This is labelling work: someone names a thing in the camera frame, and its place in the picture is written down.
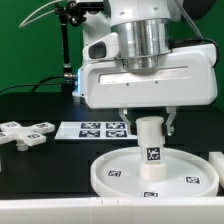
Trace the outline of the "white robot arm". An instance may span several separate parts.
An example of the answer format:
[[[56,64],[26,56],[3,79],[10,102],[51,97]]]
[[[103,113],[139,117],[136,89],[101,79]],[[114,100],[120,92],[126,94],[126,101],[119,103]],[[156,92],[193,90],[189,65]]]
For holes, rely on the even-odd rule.
[[[78,0],[83,24],[80,95],[91,108],[164,107],[173,132],[176,108],[217,96],[219,48],[195,24],[216,0]]]

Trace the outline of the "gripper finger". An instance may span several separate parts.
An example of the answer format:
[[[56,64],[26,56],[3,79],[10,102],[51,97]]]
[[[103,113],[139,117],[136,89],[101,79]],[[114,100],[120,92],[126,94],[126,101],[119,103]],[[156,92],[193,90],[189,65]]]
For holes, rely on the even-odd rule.
[[[174,122],[175,117],[176,117],[177,108],[175,106],[169,106],[169,107],[166,108],[166,113],[168,115],[168,118],[165,122],[164,134],[166,136],[172,136],[174,131],[175,131],[173,122]]]
[[[129,134],[136,134],[137,127],[134,118],[131,116],[127,108],[119,109],[119,116],[123,122],[127,125],[127,130]]]

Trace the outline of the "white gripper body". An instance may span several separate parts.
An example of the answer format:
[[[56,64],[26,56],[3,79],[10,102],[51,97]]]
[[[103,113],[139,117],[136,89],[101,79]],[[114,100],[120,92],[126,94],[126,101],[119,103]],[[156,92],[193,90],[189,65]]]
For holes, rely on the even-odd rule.
[[[127,71],[118,60],[87,64],[80,93],[91,108],[207,105],[217,96],[212,44],[175,48],[155,69]]]

